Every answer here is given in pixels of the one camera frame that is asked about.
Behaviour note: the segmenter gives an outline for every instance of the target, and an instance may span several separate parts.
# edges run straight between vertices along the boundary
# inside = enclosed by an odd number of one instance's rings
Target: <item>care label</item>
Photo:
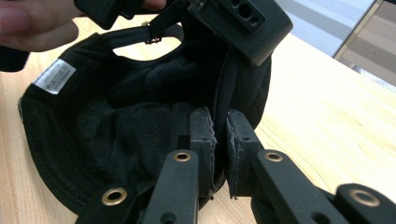
[[[51,94],[58,94],[75,72],[75,67],[62,59],[58,59],[33,84]]]

